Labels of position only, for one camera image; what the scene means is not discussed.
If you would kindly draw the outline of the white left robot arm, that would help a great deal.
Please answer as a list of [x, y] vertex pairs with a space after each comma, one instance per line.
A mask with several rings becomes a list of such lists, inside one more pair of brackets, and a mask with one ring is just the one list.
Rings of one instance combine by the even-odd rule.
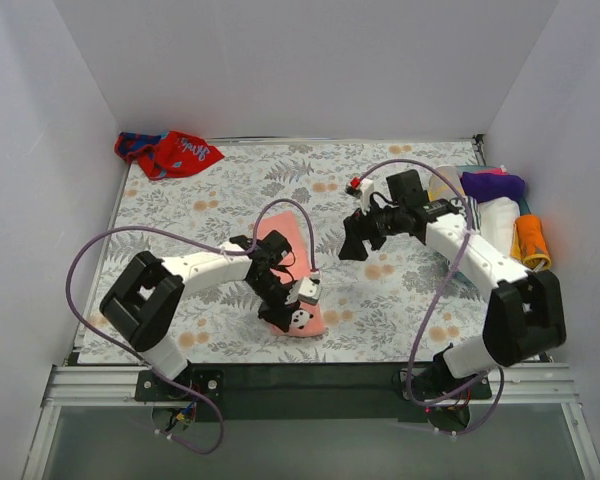
[[297, 280], [284, 283], [274, 269], [293, 253], [286, 237], [273, 230], [256, 242], [236, 236], [217, 253], [197, 252], [158, 258], [148, 251], [133, 257], [100, 303], [100, 313], [133, 351], [160, 375], [158, 387], [173, 400], [193, 386], [188, 361], [169, 328], [180, 301], [210, 287], [244, 282], [260, 298], [258, 316], [283, 333], [297, 333], [313, 319], [302, 307]]

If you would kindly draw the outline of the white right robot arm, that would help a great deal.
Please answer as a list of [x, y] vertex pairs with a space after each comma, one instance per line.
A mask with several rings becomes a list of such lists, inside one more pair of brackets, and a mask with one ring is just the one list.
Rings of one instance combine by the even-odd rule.
[[566, 341], [561, 287], [550, 271], [534, 272], [500, 253], [469, 229], [471, 218], [461, 197], [430, 200], [419, 174], [411, 169], [387, 177], [388, 197], [372, 180], [354, 178], [347, 194], [360, 205], [343, 221], [342, 260], [364, 261], [387, 238], [408, 234], [450, 261], [487, 301], [480, 334], [437, 353], [421, 373], [406, 373], [411, 399], [423, 402], [459, 395], [473, 378], [510, 367]]

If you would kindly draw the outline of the pink panda towel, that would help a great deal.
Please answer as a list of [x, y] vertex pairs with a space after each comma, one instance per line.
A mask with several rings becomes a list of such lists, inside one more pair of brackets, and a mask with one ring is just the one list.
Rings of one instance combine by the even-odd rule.
[[[309, 253], [300, 231], [300, 225], [294, 214], [290, 210], [287, 210], [280, 214], [264, 218], [259, 222], [257, 238], [263, 240], [273, 230], [282, 234], [292, 248], [292, 253], [283, 259], [282, 264], [287, 266], [287, 269], [295, 280], [307, 277], [311, 273]], [[312, 318], [308, 320], [303, 328], [293, 325], [289, 327], [288, 332], [283, 332], [277, 326], [271, 326], [271, 331], [275, 335], [299, 338], [317, 337], [324, 334], [326, 325], [322, 318], [320, 306], [301, 303], [300, 307], [312, 315]]]

